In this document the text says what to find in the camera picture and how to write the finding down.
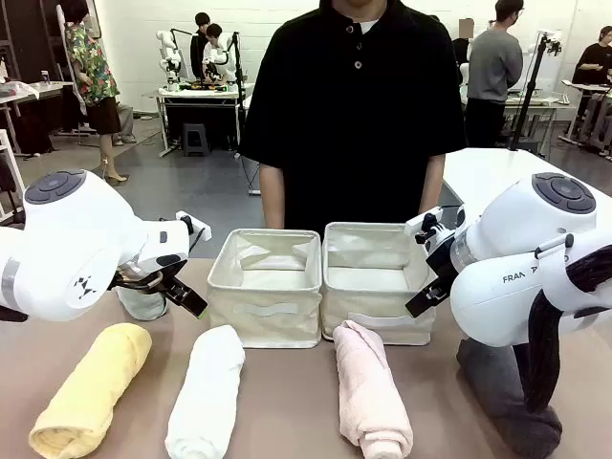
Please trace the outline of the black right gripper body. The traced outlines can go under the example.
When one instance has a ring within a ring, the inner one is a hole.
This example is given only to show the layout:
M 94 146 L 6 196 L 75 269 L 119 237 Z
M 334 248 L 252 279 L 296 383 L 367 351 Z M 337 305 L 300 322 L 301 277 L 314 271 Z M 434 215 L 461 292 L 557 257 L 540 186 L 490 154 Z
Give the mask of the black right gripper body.
M 426 286 L 428 290 L 449 290 L 458 275 L 451 254 L 455 238 L 432 236 L 426 241 L 426 263 L 435 274 L 433 280 Z

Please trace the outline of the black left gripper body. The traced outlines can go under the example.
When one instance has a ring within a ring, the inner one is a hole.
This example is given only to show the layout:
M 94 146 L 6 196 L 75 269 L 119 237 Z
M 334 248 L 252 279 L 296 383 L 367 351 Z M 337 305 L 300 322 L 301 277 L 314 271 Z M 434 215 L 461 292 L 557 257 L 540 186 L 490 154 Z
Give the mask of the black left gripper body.
M 164 264 L 153 273 L 130 261 L 120 266 L 110 283 L 110 288 L 121 287 L 138 293 L 186 293 L 189 288 L 177 274 L 186 265 L 187 260 L 179 255 L 162 256 Z

